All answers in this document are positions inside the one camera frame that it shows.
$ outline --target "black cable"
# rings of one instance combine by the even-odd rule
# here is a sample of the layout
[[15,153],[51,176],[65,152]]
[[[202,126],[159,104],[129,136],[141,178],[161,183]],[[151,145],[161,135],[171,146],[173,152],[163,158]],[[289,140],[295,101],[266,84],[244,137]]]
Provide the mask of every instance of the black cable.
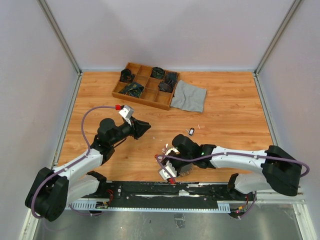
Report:
[[119,142],[117,145],[113,146],[114,148],[118,147],[120,144],[122,144],[127,138],[123,139],[121,142]]

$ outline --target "wooden tray compartment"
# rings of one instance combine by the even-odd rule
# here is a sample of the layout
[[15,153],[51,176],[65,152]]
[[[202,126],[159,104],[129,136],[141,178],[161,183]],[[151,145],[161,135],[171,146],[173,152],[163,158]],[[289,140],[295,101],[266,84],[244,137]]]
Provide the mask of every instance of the wooden tray compartment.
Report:
[[[135,75],[133,81],[144,86],[144,90],[140,97],[134,97],[128,94],[121,94],[119,92],[127,85],[127,83],[120,82],[120,79],[119,79],[112,91],[112,96],[114,98],[123,99],[126,101],[143,104],[143,105],[147,105],[147,106],[151,106],[151,107],[163,109],[163,110],[170,109],[170,103],[174,96],[177,84],[175,84],[172,93],[159,91],[158,85],[162,80],[151,77],[152,68],[153,68],[152,66],[129,62],[125,68],[131,70],[131,72]],[[169,72],[175,73],[174,71],[170,71],[166,69],[164,70],[165,70],[164,75],[166,75]],[[177,78],[178,78],[177,80],[179,81],[180,74],[178,72],[177,72]]]

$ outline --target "small black and white object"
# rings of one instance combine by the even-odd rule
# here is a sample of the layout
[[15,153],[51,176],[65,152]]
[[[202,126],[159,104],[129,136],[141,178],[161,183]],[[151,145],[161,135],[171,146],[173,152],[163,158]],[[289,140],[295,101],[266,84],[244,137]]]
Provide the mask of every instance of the small black and white object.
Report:
[[188,132],[189,136],[192,136],[194,133],[195,133],[195,129],[193,127],[190,128],[190,130]]

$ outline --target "gray floor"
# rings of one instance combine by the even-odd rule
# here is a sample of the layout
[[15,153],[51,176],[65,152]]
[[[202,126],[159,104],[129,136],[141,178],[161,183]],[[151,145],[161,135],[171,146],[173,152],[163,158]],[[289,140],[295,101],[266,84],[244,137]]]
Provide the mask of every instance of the gray floor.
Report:
[[109,211],[99,217],[70,210],[54,222],[40,221],[35,240],[301,240],[290,204],[255,205],[242,220],[225,213]]

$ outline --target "folded towel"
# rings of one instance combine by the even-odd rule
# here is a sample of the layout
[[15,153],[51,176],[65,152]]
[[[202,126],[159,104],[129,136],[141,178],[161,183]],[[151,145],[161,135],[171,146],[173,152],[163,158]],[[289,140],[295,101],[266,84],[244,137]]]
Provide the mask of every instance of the folded towel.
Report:
[[206,89],[180,80],[176,85],[170,106],[185,111],[202,113],[204,111],[206,94]]

